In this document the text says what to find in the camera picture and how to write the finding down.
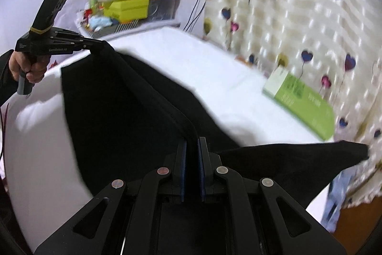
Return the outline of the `person's left hand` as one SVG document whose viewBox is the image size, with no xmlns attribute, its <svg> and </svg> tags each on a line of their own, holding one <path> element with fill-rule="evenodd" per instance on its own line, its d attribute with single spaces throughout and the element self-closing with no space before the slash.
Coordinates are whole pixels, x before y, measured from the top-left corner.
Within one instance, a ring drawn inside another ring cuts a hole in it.
<svg viewBox="0 0 382 255">
<path fill-rule="evenodd" d="M 44 78 L 50 56 L 38 56 L 34 63 L 22 52 L 13 52 L 8 62 L 8 67 L 15 81 L 19 80 L 19 74 L 23 71 L 30 83 L 39 83 Z"/>
</svg>

